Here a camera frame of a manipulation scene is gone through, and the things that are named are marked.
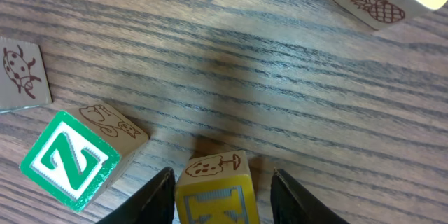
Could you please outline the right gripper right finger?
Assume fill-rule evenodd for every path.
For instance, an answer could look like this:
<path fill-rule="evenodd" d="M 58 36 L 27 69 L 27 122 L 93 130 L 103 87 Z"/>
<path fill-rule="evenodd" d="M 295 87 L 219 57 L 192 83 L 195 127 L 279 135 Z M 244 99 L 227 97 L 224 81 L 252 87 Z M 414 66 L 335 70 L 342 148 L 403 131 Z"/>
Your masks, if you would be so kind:
<path fill-rule="evenodd" d="M 274 170 L 270 202 L 274 224 L 349 224 L 284 169 Z"/>

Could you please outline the white patterned block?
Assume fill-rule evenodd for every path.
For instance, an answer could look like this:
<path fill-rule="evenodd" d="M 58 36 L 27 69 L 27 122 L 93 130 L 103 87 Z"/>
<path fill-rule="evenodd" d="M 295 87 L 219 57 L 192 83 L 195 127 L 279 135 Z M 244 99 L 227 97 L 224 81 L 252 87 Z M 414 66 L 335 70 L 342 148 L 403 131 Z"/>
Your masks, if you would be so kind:
<path fill-rule="evenodd" d="M 1 38 L 1 112 L 53 102 L 39 45 Z"/>

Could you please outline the green Z block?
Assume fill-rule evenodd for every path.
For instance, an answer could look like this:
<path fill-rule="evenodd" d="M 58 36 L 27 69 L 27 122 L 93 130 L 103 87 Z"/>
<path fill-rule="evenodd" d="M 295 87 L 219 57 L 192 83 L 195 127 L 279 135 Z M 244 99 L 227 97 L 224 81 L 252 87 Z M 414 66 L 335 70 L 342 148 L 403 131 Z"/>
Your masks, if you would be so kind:
<path fill-rule="evenodd" d="M 21 172 L 81 212 L 117 181 L 149 135 L 106 103 L 59 111 L 20 164 Z"/>

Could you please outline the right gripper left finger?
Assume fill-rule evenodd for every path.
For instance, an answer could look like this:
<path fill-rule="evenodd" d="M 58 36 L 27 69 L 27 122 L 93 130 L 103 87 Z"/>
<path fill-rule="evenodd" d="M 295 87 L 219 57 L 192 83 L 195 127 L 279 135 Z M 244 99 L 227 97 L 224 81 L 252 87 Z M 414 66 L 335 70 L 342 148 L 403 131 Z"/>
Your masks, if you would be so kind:
<path fill-rule="evenodd" d="M 165 167 L 97 224 L 172 224 L 174 170 Z"/>

